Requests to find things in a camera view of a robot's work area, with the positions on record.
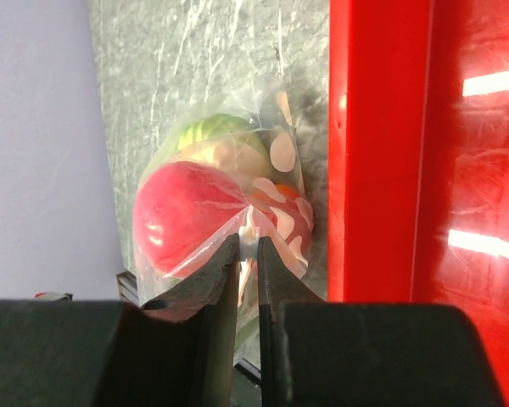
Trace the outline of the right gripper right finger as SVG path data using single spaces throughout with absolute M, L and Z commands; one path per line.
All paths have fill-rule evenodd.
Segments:
M 329 303 L 257 250 L 265 406 L 502 406 L 474 324 L 442 304 Z

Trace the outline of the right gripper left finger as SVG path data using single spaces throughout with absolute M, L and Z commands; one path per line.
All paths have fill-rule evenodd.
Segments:
M 0 406 L 227 406 L 239 239 L 170 291 L 122 301 L 0 300 Z

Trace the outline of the red apple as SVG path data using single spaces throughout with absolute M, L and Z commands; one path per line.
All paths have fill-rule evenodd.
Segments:
M 133 240 L 150 265 L 169 273 L 247 206 L 223 171 L 191 161 L 165 164 L 137 192 Z

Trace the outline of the red yellow peach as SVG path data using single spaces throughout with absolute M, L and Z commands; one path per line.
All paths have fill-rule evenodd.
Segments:
M 270 231 L 269 236 L 283 263 L 298 278 L 303 277 L 309 264 L 314 226 L 310 203 L 296 188 L 265 177 L 252 181 L 249 197 L 275 227 L 276 231 Z

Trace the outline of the clear zip top bag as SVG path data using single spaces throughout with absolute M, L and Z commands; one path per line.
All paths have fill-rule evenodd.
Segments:
M 257 76 L 181 120 L 149 161 L 132 210 L 141 304 L 240 239 L 234 359 L 260 363 L 256 246 L 269 237 L 298 278 L 314 228 L 283 81 Z

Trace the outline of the light green cabbage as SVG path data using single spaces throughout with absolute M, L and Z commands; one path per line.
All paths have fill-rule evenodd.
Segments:
M 269 177 L 272 166 L 262 142 L 265 131 L 241 117 L 212 114 L 186 126 L 178 154 L 216 167 L 236 178 Z

